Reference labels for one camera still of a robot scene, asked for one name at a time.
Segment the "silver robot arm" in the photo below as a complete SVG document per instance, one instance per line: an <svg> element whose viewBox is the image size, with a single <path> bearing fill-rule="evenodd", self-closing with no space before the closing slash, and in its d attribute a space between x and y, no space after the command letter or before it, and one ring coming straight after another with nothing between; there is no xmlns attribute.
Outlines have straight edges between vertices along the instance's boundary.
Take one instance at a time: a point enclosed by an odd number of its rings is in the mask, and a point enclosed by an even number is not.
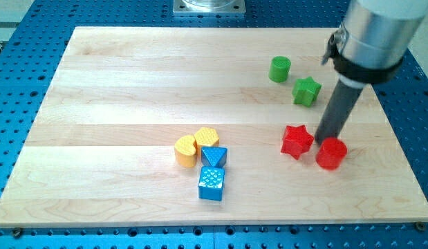
<svg viewBox="0 0 428 249"><path fill-rule="evenodd" d="M341 77L360 84L387 82L427 13L428 0L351 0L322 64L332 59Z"/></svg>

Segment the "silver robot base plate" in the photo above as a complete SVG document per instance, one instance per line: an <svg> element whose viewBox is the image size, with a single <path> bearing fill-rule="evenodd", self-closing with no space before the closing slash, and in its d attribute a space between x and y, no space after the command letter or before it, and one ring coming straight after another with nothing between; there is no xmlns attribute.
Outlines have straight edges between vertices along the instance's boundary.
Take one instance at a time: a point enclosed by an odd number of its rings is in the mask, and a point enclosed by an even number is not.
<svg viewBox="0 0 428 249"><path fill-rule="evenodd" d="M245 0L173 0L173 13L244 13Z"/></svg>

